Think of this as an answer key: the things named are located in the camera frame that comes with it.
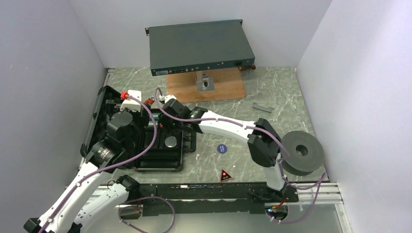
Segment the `red handled wrench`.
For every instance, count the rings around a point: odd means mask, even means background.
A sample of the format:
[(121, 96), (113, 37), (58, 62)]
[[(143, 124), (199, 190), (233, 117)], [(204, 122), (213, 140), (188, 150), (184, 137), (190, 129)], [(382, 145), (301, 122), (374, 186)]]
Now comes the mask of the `red handled wrench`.
[(150, 97), (144, 101), (145, 105), (151, 106), (154, 103), (154, 97)]

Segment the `green poker chip stack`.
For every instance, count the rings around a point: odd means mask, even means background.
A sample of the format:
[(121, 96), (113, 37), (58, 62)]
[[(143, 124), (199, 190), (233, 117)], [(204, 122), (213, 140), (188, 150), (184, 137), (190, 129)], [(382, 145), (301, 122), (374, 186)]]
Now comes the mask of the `green poker chip stack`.
[(160, 113), (153, 113), (153, 116), (154, 116), (155, 121), (158, 122)]

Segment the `large grey spool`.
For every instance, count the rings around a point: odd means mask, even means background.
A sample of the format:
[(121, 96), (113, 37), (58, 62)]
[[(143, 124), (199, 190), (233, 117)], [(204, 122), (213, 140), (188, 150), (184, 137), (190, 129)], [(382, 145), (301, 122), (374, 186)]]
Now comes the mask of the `large grey spool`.
[(293, 175), (309, 175), (324, 163), (325, 153), (321, 143), (307, 132), (291, 131), (282, 137), (281, 143), (287, 150), (281, 151), (284, 158), (282, 167)]

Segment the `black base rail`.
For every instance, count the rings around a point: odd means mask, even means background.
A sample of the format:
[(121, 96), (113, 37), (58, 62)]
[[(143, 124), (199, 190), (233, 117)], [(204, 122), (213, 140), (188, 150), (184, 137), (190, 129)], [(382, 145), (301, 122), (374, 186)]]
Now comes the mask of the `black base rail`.
[(142, 207), (143, 216), (169, 214), (264, 214), (270, 205), (297, 203), (295, 188), (270, 189), (265, 182), (251, 183), (142, 183), (126, 199)]

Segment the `grey rack server unit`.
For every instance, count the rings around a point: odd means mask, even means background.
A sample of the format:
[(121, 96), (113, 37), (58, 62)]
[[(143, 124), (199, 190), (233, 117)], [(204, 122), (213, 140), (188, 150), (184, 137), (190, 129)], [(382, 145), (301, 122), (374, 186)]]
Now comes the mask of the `grey rack server unit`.
[(146, 33), (152, 76), (255, 63), (241, 19), (154, 26)]

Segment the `black poker set case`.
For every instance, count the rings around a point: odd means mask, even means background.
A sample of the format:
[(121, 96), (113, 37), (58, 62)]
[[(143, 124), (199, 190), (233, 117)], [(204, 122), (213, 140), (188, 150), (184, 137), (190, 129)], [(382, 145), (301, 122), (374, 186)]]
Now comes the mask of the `black poker set case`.
[[(110, 86), (102, 87), (98, 92), (98, 99), (92, 116), (92, 122), (85, 143), (81, 145), (80, 153), (84, 157), (92, 146), (102, 139), (106, 125), (113, 114), (120, 112), (120, 105), (123, 100), (120, 92)], [(141, 105), (140, 113), (160, 113), (162, 112), (151, 106)], [(175, 136), (177, 145), (174, 148), (165, 146), (165, 138)], [(196, 149), (196, 134), (182, 131), (179, 133), (168, 133), (154, 117), (149, 119), (148, 125), (144, 128), (142, 138), (139, 143), (138, 153), (142, 153), (129, 168), (136, 171), (172, 171), (179, 172), (183, 165), (183, 153), (186, 150), (185, 140), (192, 144), (192, 150)]]

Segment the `wooden board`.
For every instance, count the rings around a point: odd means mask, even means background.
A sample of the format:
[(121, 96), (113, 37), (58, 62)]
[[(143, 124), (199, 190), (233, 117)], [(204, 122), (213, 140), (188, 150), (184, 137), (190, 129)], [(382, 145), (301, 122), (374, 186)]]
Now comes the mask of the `wooden board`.
[(246, 92), (238, 68), (224, 68), (202, 71), (213, 78), (215, 90), (198, 92), (196, 71), (166, 76), (166, 92), (174, 95), (181, 103), (194, 103), (213, 100), (242, 99)]

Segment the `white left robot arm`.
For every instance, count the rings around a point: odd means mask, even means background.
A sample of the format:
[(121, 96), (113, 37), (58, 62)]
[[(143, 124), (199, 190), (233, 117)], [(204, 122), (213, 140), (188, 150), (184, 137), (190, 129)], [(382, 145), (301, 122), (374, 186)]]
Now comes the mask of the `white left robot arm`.
[(111, 117), (103, 137), (84, 155), (85, 163), (59, 199), (40, 217), (28, 219), (23, 228), (28, 233), (83, 233), (93, 221), (125, 201), (135, 203), (140, 196), (139, 183), (121, 178), (112, 191), (87, 205), (101, 182), (117, 168), (129, 168), (142, 156), (138, 141), (151, 113), (120, 111)]

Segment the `blue small blind button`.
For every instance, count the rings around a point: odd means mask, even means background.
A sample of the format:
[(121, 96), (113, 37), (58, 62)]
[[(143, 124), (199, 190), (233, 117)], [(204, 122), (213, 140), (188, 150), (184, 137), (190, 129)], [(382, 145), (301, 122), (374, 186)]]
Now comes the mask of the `blue small blind button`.
[(220, 153), (220, 154), (225, 154), (225, 153), (227, 153), (227, 151), (228, 151), (228, 148), (227, 148), (227, 146), (226, 146), (225, 144), (219, 144), (219, 145), (217, 146), (217, 152), (218, 152), (218, 153)]

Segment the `black triangular all-in button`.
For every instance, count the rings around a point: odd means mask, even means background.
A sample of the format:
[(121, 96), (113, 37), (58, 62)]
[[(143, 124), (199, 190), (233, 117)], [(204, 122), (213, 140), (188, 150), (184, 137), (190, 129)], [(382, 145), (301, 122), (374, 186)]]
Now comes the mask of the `black triangular all-in button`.
[(225, 182), (230, 179), (233, 179), (233, 176), (230, 175), (226, 170), (222, 169), (219, 179), (220, 179), (220, 182)]

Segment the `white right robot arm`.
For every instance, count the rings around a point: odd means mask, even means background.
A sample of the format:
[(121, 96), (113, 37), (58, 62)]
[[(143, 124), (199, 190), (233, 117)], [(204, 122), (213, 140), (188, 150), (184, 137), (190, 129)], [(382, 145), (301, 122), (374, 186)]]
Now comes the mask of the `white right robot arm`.
[(216, 134), (245, 143), (252, 160), (263, 168), (269, 198), (280, 201), (286, 196), (286, 184), (278, 163), (281, 140), (267, 120), (237, 120), (201, 107), (189, 109), (173, 95), (159, 98), (156, 104), (163, 104), (160, 108), (163, 115), (159, 119), (165, 129)]

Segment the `metal stand bracket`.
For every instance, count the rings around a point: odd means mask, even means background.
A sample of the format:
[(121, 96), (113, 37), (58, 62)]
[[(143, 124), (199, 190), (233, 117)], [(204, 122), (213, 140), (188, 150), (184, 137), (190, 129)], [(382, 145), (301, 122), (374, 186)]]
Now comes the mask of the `metal stand bracket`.
[(215, 90), (213, 78), (204, 74), (202, 71), (196, 72), (196, 87), (198, 92)]

